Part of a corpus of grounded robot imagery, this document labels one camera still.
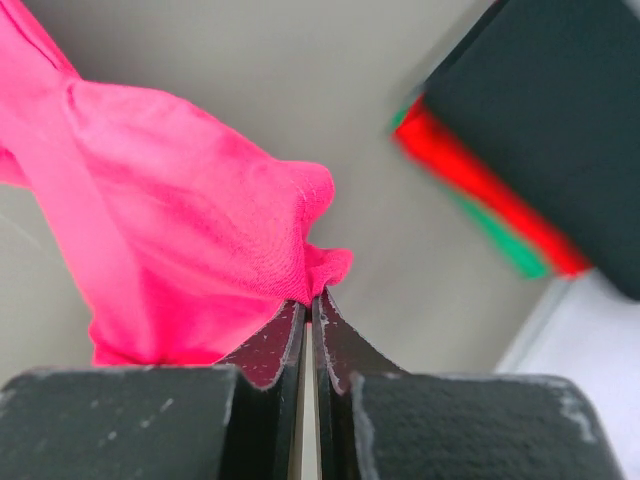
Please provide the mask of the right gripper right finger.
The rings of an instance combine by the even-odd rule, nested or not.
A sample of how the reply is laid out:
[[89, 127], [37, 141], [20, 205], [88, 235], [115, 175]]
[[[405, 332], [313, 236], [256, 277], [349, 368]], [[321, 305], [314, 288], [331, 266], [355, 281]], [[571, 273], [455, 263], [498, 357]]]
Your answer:
[[425, 375], [364, 339], [323, 292], [311, 307], [323, 479], [619, 479], [591, 403], [536, 375]]

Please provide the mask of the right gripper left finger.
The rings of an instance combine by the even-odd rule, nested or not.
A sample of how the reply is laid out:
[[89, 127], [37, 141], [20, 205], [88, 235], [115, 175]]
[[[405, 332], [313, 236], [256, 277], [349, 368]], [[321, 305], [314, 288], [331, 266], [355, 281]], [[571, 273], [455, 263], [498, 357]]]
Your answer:
[[304, 306], [205, 367], [33, 369], [1, 390], [5, 479], [296, 479]]

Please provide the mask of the pink t shirt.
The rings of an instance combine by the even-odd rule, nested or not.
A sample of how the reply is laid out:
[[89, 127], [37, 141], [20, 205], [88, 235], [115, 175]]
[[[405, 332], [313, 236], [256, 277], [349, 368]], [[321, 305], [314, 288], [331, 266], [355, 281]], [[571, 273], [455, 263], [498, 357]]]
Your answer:
[[1, 179], [38, 201], [100, 366], [214, 363], [353, 260], [308, 240], [326, 167], [167, 92], [83, 79], [19, 1], [1, 5]]

